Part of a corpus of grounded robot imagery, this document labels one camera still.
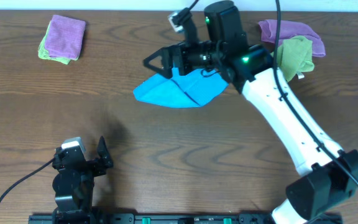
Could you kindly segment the blue microfiber cloth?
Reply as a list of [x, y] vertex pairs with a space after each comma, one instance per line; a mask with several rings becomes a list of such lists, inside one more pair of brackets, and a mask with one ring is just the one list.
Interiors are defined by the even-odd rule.
[[136, 100], [168, 108], [199, 108], [207, 105], [228, 86], [219, 73], [196, 69], [185, 76], [172, 69], [170, 79], [155, 74], [133, 91]]

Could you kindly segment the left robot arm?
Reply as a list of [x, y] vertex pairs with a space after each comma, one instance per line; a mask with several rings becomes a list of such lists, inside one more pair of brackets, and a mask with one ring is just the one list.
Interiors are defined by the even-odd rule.
[[55, 150], [52, 167], [58, 171], [53, 180], [55, 203], [52, 213], [55, 224], [109, 223], [108, 216], [93, 207], [94, 178], [106, 174], [113, 160], [101, 136], [97, 145], [98, 158], [87, 161], [80, 137], [65, 140]]

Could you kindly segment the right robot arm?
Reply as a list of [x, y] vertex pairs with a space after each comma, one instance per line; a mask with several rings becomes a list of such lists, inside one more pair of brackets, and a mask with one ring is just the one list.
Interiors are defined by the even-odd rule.
[[[299, 179], [286, 188], [286, 200], [270, 215], [270, 223], [316, 223], [326, 210], [358, 190], [358, 152], [346, 152], [314, 121], [288, 86], [277, 56], [248, 44], [239, 11], [232, 1], [204, 9], [209, 40], [200, 41], [189, 8], [168, 20], [183, 42], [163, 47], [144, 59], [146, 68], [165, 78], [176, 68], [185, 76], [197, 68], [217, 70], [252, 103], [286, 147]], [[151, 62], [161, 57], [161, 66]]]

